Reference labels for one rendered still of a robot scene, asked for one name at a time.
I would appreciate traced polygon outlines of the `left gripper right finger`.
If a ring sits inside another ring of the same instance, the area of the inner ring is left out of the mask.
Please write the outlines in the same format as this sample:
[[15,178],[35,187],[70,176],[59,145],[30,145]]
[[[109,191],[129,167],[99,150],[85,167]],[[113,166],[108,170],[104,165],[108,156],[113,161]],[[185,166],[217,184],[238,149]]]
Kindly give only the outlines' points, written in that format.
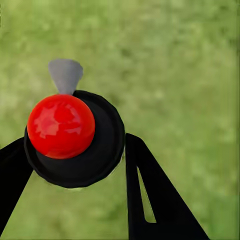
[[[129,240],[210,240],[145,141],[126,133],[124,150]],[[145,220],[137,168],[156,223]]]

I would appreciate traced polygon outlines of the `pesticide atomizer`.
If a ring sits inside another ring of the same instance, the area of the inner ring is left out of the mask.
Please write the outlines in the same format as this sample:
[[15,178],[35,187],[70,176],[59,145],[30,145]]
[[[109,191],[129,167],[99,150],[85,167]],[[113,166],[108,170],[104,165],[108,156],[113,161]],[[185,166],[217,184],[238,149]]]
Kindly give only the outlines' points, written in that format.
[[125,125],[115,106],[101,95],[75,90],[84,67],[74,59],[48,64],[58,94],[31,111],[24,149],[32,168],[49,183],[86,188],[110,176],[121,163]]

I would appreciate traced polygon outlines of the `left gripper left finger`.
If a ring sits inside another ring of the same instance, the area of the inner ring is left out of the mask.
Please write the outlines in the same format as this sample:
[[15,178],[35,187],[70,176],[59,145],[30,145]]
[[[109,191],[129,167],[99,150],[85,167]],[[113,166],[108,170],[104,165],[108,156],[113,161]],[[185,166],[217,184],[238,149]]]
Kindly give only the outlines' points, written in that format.
[[0,236],[33,172],[21,137],[0,149]]

